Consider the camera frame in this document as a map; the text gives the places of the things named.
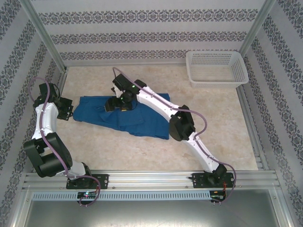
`blue cloth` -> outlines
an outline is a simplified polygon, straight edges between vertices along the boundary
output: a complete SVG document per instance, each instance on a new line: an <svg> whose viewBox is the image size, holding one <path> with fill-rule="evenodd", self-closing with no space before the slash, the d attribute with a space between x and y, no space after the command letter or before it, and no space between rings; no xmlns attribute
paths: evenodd
<svg viewBox="0 0 303 227"><path fill-rule="evenodd" d="M168 94L159 94L170 101ZM87 122L119 131L127 131L134 136L150 136L169 139L169 123L164 117L148 106L133 101L133 110L105 111L105 102L111 96L80 97L80 104L73 113L75 121Z"/></svg>

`patterned wall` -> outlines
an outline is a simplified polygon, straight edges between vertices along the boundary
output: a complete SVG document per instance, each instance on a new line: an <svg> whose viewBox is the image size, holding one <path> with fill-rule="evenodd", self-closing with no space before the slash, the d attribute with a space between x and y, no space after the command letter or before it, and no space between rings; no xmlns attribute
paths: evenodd
<svg viewBox="0 0 303 227"><path fill-rule="evenodd" d="M23 143L36 126L27 86L35 76L57 83L61 72L17 0L0 1L0 227L20 191L23 173L32 168ZM38 96L39 81L32 88Z"/></svg>
<svg viewBox="0 0 303 227"><path fill-rule="evenodd" d="M185 63L238 50L264 0L33 0L67 66Z"/></svg>
<svg viewBox="0 0 303 227"><path fill-rule="evenodd" d="M295 226L303 226L303 0L277 0L244 59L246 98Z"/></svg>

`beige floor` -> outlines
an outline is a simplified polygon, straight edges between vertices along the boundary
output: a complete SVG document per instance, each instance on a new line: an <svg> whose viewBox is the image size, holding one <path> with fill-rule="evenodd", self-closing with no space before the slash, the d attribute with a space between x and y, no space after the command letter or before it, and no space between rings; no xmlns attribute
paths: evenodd
<svg viewBox="0 0 303 227"><path fill-rule="evenodd" d="M257 170L235 89L191 88L185 66L119 66L155 92L169 93L171 102L202 113L208 128L200 138L212 154L236 170ZM113 95L111 67L70 67L62 96L76 106L80 96ZM197 130L203 121L193 116ZM189 148L174 139L135 137L72 118L58 121L57 132L72 157L91 169L201 170Z"/></svg>

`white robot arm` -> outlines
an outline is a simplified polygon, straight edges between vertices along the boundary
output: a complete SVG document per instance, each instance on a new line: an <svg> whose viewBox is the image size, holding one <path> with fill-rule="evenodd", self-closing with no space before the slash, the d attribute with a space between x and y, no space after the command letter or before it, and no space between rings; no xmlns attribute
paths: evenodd
<svg viewBox="0 0 303 227"><path fill-rule="evenodd" d="M133 100L147 105L169 122L169 134L173 139L183 141L191 148L204 171L209 173L208 181L212 185L220 182L220 179L226 174L226 167L210 153L198 137L190 113L193 111L190 111L185 105L178 106L165 100L142 81L132 82L123 74L116 76L113 84L112 90L116 97L107 101L106 111L113 111L118 107L131 109Z"/></svg>
<svg viewBox="0 0 303 227"><path fill-rule="evenodd" d="M157 113L162 115L168 122L170 122L171 117L177 114L177 110L173 110L172 108L168 108L164 103L160 102L159 99L168 105L172 106L174 109L179 109L180 106L175 105L166 99L162 98L160 95L155 93L149 86L144 87L144 90L147 90L149 93L152 94L149 95L145 91L140 90L139 94L137 94L137 101L139 103L145 104L151 109L155 110ZM199 148L199 146L196 144L194 136L197 134L197 132L192 132L188 140L182 140L185 144L187 144L190 149L195 154L196 158L201 163L203 169L207 172L213 172L216 170L219 166L219 164L213 160L211 160L209 157L207 157L202 150ZM204 151L211 157L215 158L209 150L206 148L206 146L203 144L203 142L200 140L200 138L197 138L197 142L200 144L200 146L204 149Z"/></svg>
<svg viewBox="0 0 303 227"><path fill-rule="evenodd" d="M60 157L67 165L69 178L87 175L88 167L86 167L86 165L83 163L74 161L71 158L68 149L65 147L56 133L57 118L68 120L69 117L71 117L73 108L71 105L72 100L58 97L53 84L49 84L49 86L50 96L44 109L41 127L43 129L44 136L55 148L58 154L60 154ZM53 152L42 139L39 119L41 112L43 111L42 109L44 102L46 100L46 84L40 85L40 92L41 96L39 96L34 103L34 108L37 113L35 133L32 139L24 144L24 149L40 177L66 175L61 162L55 157Z"/></svg>

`white plastic basket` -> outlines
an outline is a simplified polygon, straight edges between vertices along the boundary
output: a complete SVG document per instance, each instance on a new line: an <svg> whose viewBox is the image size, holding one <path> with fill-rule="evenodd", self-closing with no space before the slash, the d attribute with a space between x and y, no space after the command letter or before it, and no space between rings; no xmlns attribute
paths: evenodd
<svg viewBox="0 0 303 227"><path fill-rule="evenodd" d="M186 67L191 87L236 88L248 82L248 73L236 51L189 51Z"/></svg>

